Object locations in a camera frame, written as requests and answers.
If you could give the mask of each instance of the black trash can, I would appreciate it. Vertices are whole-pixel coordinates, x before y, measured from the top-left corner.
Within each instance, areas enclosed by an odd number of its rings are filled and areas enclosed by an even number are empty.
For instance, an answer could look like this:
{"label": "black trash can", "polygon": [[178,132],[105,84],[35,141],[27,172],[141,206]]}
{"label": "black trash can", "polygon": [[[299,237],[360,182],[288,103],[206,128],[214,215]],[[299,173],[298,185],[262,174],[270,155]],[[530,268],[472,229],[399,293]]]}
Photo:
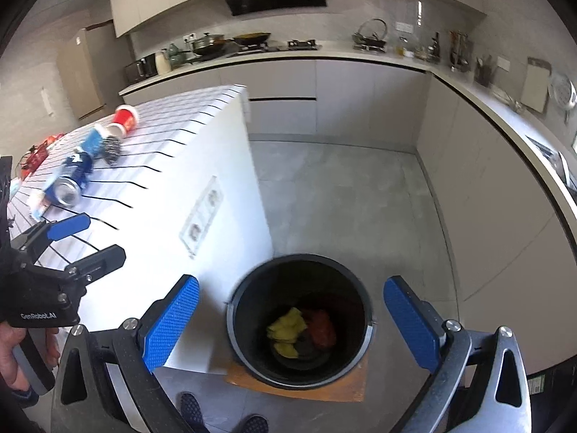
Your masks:
{"label": "black trash can", "polygon": [[[316,363],[283,359],[267,338],[267,327],[293,306],[323,309],[330,316],[336,345]],[[312,254],[285,255],[255,268],[235,290],[226,321],[232,348],[253,376],[291,390],[319,388],[347,374],[373,332],[362,283],[338,262]]]}

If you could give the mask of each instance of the patterned slipper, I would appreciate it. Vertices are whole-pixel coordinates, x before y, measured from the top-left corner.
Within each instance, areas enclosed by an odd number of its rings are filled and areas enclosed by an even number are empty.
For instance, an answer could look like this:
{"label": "patterned slipper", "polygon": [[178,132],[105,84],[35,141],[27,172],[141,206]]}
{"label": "patterned slipper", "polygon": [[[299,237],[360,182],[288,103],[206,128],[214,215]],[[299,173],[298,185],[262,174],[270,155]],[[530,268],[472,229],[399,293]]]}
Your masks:
{"label": "patterned slipper", "polygon": [[268,423],[260,415],[249,417],[239,433],[268,433]]}
{"label": "patterned slipper", "polygon": [[180,412],[185,422],[193,428],[195,425],[204,425],[203,412],[200,405],[190,393],[180,395]]}

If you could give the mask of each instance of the metal screw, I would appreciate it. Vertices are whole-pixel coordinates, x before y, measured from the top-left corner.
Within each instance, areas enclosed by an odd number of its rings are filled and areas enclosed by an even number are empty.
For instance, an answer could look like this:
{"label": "metal screw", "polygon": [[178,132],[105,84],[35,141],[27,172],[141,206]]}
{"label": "metal screw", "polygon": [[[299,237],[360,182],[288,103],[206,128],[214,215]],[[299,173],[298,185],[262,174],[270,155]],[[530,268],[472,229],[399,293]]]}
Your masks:
{"label": "metal screw", "polygon": [[501,335],[503,335],[503,337],[513,337],[513,331],[506,326],[499,328],[499,332]]}
{"label": "metal screw", "polygon": [[78,324],[72,328],[72,330],[70,331],[70,334],[76,336],[76,335],[82,334],[83,331],[84,331],[84,326],[82,324]]}
{"label": "metal screw", "polygon": [[126,330],[135,329],[138,325],[138,319],[136,318],[128,318],[122,323],[122,327]]}
{"label": "metal screw", "polygon": [[449,319],[448,321],[445,322],[445,325],[446,325],[446,328],[448,330],[450,330],[451,332],[459,332],[462,329],[461,324],[459,324],[454,319]]}

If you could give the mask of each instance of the paper cup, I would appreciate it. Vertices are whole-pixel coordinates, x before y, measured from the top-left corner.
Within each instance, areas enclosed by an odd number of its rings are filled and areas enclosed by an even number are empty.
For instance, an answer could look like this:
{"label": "paper cup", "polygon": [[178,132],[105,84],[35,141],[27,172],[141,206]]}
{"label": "paper cup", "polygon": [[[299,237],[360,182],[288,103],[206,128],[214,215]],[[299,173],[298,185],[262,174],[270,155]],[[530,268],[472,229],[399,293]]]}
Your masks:
{"label": "paper cup", "polygon": [[131,105],[123,104],[116,108],[114,119],[107,128],[114,137],[125,138],[137,125],[138,112]]}

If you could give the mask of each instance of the wall outlet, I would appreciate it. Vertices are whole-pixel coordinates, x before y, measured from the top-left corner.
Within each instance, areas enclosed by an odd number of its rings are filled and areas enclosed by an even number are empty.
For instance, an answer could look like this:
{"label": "wall outlet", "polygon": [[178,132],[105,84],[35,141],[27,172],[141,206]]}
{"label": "wall outlet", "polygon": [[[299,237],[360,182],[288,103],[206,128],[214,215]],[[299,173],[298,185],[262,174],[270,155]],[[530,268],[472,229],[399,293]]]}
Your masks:
{"label": "wall outlet", "polygon": [[509,71],[511,69],[511,62],[503,57],[497,57],[497,66],[505,71]]}
{"label": "wall outlet", "polygon": [[402,22],[397,21],[395,23],[395,29],[399,32],[406,32],[409,34],[413,34],[415,27],[412,24],[407,24],[407,23],[402,23]]}

